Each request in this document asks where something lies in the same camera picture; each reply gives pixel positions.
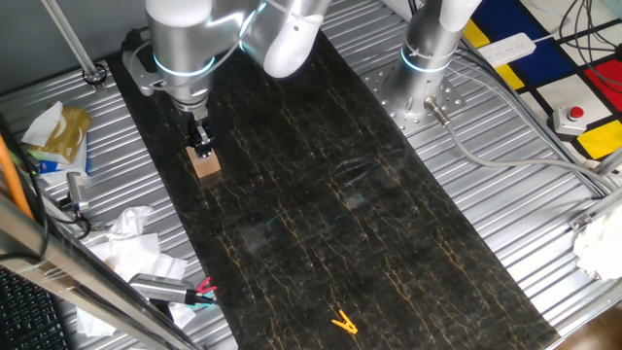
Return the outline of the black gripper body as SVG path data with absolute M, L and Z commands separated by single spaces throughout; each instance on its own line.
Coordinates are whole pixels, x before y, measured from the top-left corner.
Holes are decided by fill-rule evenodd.
M 199 129 L 209 133 L 209 114 L 206 109 L 190 110 L 184 113 L 184 117 L 187 133 L 197 132 Z

